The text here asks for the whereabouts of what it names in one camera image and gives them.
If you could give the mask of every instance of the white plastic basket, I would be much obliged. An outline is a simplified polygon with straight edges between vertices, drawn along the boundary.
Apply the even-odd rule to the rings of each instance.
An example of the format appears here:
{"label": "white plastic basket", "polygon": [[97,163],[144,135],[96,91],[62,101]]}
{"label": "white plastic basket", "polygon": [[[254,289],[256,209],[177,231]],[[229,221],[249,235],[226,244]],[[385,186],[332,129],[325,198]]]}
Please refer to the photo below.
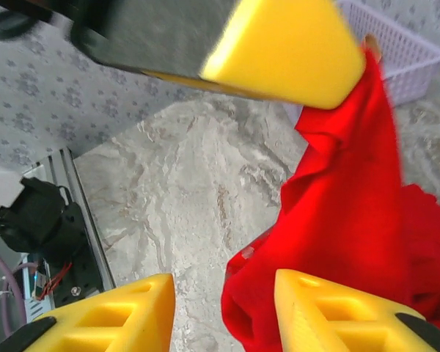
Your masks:
{"label": "white plastic basket", "polygon": [[339,0],[336,5],[342,9],[359,41],[366,34],[378,39],[392,104],[396,106],[424,96],[440,66],[440,47],[357,1]]}

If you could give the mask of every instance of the screw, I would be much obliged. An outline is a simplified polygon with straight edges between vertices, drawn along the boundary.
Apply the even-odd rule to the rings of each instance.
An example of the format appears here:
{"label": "screw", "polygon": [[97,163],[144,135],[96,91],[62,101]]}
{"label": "screw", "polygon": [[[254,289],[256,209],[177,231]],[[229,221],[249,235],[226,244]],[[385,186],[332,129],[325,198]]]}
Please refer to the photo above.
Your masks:
{"label": "screw", "polygon": [[79,286],[72,287],[70,293],[72,293],[73,297],[78,297],[81,293],[81,288]]}

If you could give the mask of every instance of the gray marble tile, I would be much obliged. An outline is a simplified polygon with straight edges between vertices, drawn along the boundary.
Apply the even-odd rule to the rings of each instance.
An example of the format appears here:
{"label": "gray marble tile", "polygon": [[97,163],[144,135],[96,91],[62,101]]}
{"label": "gray marble tile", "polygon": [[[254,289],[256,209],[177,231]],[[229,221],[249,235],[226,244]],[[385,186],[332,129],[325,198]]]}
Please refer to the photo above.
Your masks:
{"label": "gray marble tile", "polygon": [[[396,112],[405,181],[440,200],[440,79]],[[199,93],[76,160],[117,284],[175,275],[173,351],[242,351],[224,268],[274,223],[305,147],[280,104]]]}

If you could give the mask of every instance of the red towel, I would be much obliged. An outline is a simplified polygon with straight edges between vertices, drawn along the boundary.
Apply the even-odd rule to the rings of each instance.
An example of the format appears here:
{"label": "red towel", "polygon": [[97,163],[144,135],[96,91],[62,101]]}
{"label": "red towel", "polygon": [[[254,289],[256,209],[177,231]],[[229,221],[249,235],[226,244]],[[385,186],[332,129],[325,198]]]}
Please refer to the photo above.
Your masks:
{"label": "red towel", "polygon": [[372,54],[337,109],[305,108],[309,142],[282,187],[274,228],[227,265],[221,309],[248,352],[281,351],[274,308],[278,268],[292,268],[440,318],[440,207],[401,188],[392,110]]}

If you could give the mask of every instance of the red wire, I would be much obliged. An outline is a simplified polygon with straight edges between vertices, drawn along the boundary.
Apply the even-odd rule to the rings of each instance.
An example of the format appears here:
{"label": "red wire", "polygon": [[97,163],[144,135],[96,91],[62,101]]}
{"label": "red wire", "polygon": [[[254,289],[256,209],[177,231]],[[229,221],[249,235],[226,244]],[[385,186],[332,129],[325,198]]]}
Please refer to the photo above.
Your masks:
{"label": "red wire", "polygon": [[67,274],[70,268],[72,268],[72,263],[68,263],[66,266],[64,266],[64,268],[54,278],[44,285],[43,292],[38,298],[39,301],[55,290],[57,285],[64,279],[64,276]]}

